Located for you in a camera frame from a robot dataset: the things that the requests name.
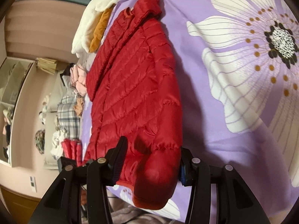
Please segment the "straw yellow broom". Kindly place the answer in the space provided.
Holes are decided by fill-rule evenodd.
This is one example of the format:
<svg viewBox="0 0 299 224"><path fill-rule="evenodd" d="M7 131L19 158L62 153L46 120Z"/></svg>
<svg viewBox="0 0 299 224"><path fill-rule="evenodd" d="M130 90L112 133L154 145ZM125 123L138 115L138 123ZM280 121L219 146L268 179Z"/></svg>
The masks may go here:
<svg viewBox="0 0 299 224"><path fill-rule="evenodd" d="M58 61L48 58L36 58L37 68L43 72L54 75Z"/></svg>

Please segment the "plaid grey pillow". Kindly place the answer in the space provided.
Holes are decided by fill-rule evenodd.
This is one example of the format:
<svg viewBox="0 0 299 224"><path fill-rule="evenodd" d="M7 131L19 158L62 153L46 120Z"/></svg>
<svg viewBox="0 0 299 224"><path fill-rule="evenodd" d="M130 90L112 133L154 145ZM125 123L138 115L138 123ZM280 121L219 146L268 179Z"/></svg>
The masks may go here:
<svg viewBox="0 0 299 224"><path fill-rule="evenodd" d="M75 105L76 97L74 95L64 95L57 106L59 129L66 132L71 140L80 137L81 121L73 108Z"/></svg>

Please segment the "white wall shelf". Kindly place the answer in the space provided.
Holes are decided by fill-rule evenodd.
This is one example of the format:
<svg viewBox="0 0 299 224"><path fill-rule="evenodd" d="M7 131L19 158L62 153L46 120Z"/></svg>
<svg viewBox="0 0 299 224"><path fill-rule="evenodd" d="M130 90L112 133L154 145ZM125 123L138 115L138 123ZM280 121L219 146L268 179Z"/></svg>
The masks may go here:
<svg viewBox="0 0 299 224"><path fill-rule="evenodd" d="M18 158L12 156L16 146L13 132L17 130L17 120L13 118L14 114L20 117L23 88L35 73L34 60L6 57L1 64L1 164L5 166L17 166Z"/></svg>

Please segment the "grey garment pile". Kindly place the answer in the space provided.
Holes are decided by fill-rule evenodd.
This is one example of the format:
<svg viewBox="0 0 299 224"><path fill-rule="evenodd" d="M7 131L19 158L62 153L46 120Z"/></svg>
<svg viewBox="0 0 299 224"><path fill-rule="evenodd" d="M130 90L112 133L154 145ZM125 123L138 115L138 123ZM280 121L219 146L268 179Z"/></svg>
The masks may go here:
<svg viewBox="0 0 299 224"><path fill-rule="evenodd" d="M74 86L71 84L71 73L70 70L74 66L74 63L70 63L66 66L66 69L62 73L60 73L60 78L63 83L63 85L66 87L67 90L73 91L75 89Z"/></svg>

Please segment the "pink folded garment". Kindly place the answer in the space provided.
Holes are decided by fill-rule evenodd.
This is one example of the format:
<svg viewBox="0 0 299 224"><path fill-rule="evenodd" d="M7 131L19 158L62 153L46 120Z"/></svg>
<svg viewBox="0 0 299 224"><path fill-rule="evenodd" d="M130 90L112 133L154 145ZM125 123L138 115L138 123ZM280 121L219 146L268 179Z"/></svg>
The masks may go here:
<svg viewBox="0 0 299 224"><path fill-rule="evenodd" d="M71 85L75 87L81 96L85 96L87 93L86 88L86 76L87 72L82 65L74 65L70 69Z"/></svg>

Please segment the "white wall socket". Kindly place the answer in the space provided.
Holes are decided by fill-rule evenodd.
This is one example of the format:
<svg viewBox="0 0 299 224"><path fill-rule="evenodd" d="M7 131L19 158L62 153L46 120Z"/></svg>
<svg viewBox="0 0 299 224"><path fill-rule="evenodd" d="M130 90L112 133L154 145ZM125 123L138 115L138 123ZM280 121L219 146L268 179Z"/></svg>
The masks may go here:
<svg viewBox="0 0 299 224"><path fill-rule="evenodd" d="M30 176L30 186L33 192L37 192L37 188L36 188L36 179L34 176Z"/></svg>

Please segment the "orange folded garment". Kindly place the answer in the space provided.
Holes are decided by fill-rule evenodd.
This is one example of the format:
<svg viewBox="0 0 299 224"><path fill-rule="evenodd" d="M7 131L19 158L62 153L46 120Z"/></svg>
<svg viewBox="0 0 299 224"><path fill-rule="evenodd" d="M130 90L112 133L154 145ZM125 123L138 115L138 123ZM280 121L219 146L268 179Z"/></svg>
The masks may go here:
<svg viewBox="0 0 299 224"><path fill-rule="evenodd" d="M93 38L90 43L89 52L94 53L98 50L101 40L103 38L104 32L107 28L110 16L112 14L112 11L114 9L115 4L112 4L111 7L105 9L101 14L98 21L98 24L95 27Z"/></svg>

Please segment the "red puffer jacket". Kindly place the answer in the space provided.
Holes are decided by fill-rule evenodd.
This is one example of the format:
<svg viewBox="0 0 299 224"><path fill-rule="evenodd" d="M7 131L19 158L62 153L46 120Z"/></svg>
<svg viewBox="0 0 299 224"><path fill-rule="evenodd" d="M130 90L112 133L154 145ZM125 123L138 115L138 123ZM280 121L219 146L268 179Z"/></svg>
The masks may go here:
<svg viewBox="0 0 299 224"><path fill-rule="evenodd" d="M158 210L173 195L182 147L182 105L175 58L160 0L120 11L86 77L92 130L85 161L103 157L120 137L128 150L118 185L135 206Z"/></svg>

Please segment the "tan small garment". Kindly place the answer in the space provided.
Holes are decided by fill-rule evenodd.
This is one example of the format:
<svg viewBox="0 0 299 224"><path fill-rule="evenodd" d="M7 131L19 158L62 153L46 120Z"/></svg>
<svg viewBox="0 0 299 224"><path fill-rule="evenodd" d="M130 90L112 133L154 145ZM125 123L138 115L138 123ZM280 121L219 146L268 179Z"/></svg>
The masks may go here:
<svg viewBox="0 0 299 224"><path fill-rule="evenodd" d="M83 114L84 103L85 103L84 98L82 98L82 97L78 97L78 98L76 99L76 103L75 103L75 105L73 106L73 109L74 109L74 111L76 112L76 115L77 115L78 117L81 117L82 114Z"/></svg>

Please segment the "purple floral bed sheet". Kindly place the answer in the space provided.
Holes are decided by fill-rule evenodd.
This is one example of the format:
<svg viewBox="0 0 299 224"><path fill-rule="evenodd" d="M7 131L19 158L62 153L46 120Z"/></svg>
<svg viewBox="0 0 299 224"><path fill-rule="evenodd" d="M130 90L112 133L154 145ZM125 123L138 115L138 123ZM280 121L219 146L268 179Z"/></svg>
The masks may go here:
<svg viewBox="0 0 299 224"><path fill-rule="evenodd" d="M137 0L120 0L114 22ZM286 0L160 0L177 61L183 146L237 171L281 223L298 199L298 19Z"/></svg>

